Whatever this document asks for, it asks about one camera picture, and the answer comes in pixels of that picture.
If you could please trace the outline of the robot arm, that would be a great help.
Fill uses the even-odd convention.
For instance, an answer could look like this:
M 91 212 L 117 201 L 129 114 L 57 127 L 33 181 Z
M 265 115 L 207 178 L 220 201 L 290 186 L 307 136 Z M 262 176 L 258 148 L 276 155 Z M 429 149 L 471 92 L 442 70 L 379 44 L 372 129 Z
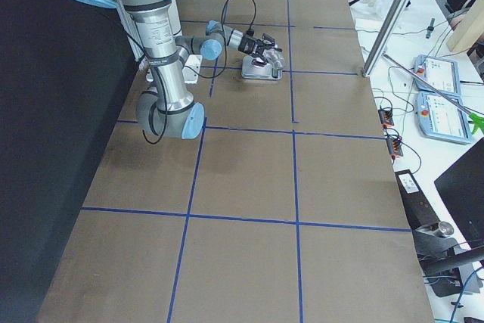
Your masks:
M 280 79 L 284 58 L 276 41 L 265 34 L 255 39 L 223 22 L 211 21 L 202 37 L 177 36 L 172 31 L 169 8 L 172 0 L 77 0 L 99 8 L 122 5 L 130 16 L 133 41 L 147 59 L 154 84 L 141 93 L 136 108 L 144 132 L 159 138 L 196 138 L 203 128 L 204 108 L 186 89 L 183 69 L 190 55 L 213 61 L 227 48 L 246 56 L 245 78 Z

